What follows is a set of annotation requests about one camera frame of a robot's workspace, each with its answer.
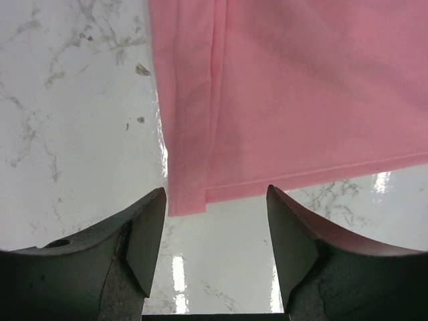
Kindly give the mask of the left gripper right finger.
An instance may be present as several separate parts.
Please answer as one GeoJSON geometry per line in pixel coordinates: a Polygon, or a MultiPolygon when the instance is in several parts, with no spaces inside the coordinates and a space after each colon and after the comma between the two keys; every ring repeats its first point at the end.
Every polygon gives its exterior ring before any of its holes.
{"type": "Polygon", "coordinates": [[[290,320],[423,320],[425,254],[335,224],[275,186],[267,217],[290,320]]]}

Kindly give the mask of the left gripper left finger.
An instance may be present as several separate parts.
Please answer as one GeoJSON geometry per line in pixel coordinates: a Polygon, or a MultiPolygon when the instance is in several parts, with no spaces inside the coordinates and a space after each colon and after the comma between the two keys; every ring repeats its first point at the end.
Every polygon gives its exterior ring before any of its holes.
{"type": "Polygon", "coordinates": [[[150,296],[167,196],[126,209],[44,247],[9,254],[11,320],[140,320],[150,296]]]}

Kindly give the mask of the light pink t shirt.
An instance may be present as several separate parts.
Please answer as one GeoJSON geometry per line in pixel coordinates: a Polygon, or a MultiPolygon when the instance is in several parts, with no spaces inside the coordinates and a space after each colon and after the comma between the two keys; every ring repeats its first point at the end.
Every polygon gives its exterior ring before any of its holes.
{"type": "Polygon", "coordinates": [[[426,1],[149,1],[169,214],[427,162],[426,1]]]}

